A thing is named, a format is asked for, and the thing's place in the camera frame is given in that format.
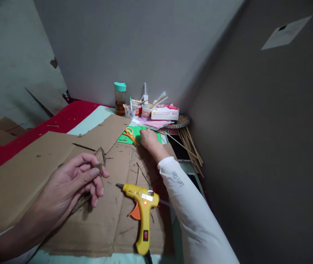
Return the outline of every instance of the green paper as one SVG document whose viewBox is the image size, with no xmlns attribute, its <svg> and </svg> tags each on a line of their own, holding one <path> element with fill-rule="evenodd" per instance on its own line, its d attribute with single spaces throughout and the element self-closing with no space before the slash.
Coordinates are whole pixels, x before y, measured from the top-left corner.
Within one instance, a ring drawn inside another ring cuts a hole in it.
<svg viewBox="0 0 313 264">
<path fill-rule="evenodd" d="M 141 129 L 147 129 L 147 128 L 144 127 L 144 126 L 134 126 L 134 127 L 133 126 L 129 126 L 129 128 L 132 129 L 133 134 L 135 135 L 136 140 L 138 141 L 138 143 L 141 144 L 141 133 L 140 133 L 140 130 Z M 157 133 L 157 136 L 158 136 L 158 141 L 160 143 L 162 143 L 162 139 L 161 139 L 160 133 Z M 117 140 L 117 142 L 133 145 L 133 141 L 128 136 L 125 136 L 125 135 L 121 135 L 119 137 L 119 139 Z"/>
</svg>

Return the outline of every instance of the scissors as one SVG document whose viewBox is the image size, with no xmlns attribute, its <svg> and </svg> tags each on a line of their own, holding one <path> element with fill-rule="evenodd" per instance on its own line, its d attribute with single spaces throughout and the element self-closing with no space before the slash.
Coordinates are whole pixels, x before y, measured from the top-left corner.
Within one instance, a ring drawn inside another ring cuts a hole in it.
<svg viewBox="0 0 313 264">
<path fill-rule="evenodd" d="M 137 146 L 140 146 L 138 141 L 135 138 L 135 135 L 133 134 L 133 130 L 130 127 L 127 127 L 125 129 L 125 133 L 122 133 L 125 136 L 128 136 Z"/>
</svg>

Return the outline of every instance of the power cord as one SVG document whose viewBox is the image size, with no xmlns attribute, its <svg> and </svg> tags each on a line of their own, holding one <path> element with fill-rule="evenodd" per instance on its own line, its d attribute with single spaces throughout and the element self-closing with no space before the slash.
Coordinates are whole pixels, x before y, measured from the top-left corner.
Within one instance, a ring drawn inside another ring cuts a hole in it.
<svg viewBox="0 0 313 264">
<path fill-rule="evenodd" d="M 153 264 L 152 256 L 150 255 L 150 251 L 149 250 L 148 250 L 148 252 L 146 254 L 146 259 L 147 259 L 147 263 L 148 264 Z"/>
</svg>

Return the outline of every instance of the teal bottle cap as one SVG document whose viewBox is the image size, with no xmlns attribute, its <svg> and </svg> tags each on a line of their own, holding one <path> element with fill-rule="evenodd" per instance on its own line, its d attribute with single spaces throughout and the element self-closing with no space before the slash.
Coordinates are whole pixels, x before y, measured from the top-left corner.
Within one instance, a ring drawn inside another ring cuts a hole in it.
<svg viewBox="0 0 313 264">
<path fill-rule="evenodd" d="M 115 91 L 126 92 L 126 84 L 125 83 L 114 82 L 114 85 L 115 85 Z"/>
</svg>

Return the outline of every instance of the right hand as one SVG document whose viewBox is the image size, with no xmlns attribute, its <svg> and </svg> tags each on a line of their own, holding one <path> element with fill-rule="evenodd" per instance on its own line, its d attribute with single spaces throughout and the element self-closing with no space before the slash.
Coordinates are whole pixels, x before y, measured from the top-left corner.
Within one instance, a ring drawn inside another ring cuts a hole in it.
<svg viewBox="0 0 313 264">
<path fill-rule="evenodd" d="M 150 130 L 149 128 L 147 129 L 141 129 L 141 143 L 143 147 L 145 147 L 147 150 L 152 150 L 155 148 L 157 145 L 160 144 L 158 141 L 158 136 L 157 134 Z"/>
</svg>

